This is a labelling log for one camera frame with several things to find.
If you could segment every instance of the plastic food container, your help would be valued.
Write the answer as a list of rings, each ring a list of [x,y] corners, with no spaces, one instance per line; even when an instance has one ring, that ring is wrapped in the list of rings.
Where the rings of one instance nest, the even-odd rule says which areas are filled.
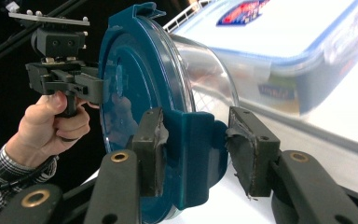
[[[242,104],[307,114],[358,60],[358,0],[201,2],[164,28],[212,49]]]
[[[99,60],[99,77],[104,83],[101,124],[107,152],[125,148],[150,108],[204,111],[227,124],[229,107],[238,105],[234,84],[214,53],[192,40],[169,36],[152,20],[161,14],[156,5],[147,3],[109,18]],[[183,132],[194,138],[199,134]],[[169,135],[168,141],[184,134]],[[163,194],[141,200],[143,223],[158,223],[207,200],[209,187],[226,172],[227,150],[224,145],[218,150],[201,150],[197,146],[170,147]],[[187,169],[189,164],[196,169]]]

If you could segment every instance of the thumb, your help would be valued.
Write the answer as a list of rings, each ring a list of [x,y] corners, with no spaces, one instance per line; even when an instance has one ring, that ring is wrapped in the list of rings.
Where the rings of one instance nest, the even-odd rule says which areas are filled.
[[[33,124],[44,123],[48,119],[61,114],[66,108],[66,97],[61,91],[53,95],[43,95],[35,105],[25,111],[25,117]]]

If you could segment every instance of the black background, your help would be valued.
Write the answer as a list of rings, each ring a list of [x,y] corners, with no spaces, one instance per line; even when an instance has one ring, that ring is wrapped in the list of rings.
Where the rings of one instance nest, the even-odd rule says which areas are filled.
[[[43,14],[48,14],[64,2],[58,0],[21,1],[21,10],[31,9],[33,12],[40,10]],[[81,20],[87,16],[91,24],[86,29],[89,32],[86,38],[88,47],[86,50],[81,50],[79,59],[97,62],[108,18],[127,7],[143,2],[148,1],[89,0],[66,15],[66,18],[73,20]],[[154,2],[157,4],[157,9],[167,12],[166,16],[156,19],[161,25],[188,6],[186,0]],[[6,11],[0,9],[0,44],[22,29],[23,27],[16,21],[8,17]],[[0,58],[0,148],[17,131],[26,107],[34,104],[40,97],[38,92],[29,88],[28,75],[24,66],[27,63],[39,61],[28,40]],[[63,191],[74,188],[92,175],[99,168],[105,154],[99,111],[91,108],[87,110],[91,118],[90,133],[79,140],[73,148],[60,155],[57,174],[49,181],[60,186]]]

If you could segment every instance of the plaid shirt sleeve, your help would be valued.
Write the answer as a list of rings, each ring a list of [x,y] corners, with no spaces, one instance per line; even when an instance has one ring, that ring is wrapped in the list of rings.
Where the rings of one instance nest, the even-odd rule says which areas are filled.
[[[0,211],[7,205],[9,200],[22,189],[26,189],[34,184],[44,183],[52,178],[56,172],[57,159],[58,157],[53,160],[48,166],[48,169],[42,172],[39,176],[30,179],[29,182],[20,184],[14,188],[0,190]],[[34,168],[22,166],[14,162],[6,154],[5,147],[2,147],[0,150],[0,184],[20,179],[21,177],[30,174],[32,171],[34,171]]]

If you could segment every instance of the blue lid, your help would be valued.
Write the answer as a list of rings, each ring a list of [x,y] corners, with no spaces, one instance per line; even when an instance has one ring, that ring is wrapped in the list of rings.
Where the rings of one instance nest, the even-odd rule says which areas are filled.
[[[224,141],[216,143],[213,136],[224,136],[225,125],[216,123],[211,114],[195,112],[176,46],[151,20],[164,14],[156,4],[145,3],[110,17],[99,59],[104,83],[101,124],[108,153],[125,148],[143,113],[153,107],[162,107],[167,112],[164,122],[178,122],[172,126],[181,133],[168,139],[174,147],[166,155],[164,193],[141,199],[143,223],[158,223],[178,209],[205,203],[209,187],[227,169]],[[196,134],[204,138],[189,139],[194,135],[189,129],[199,129]]]

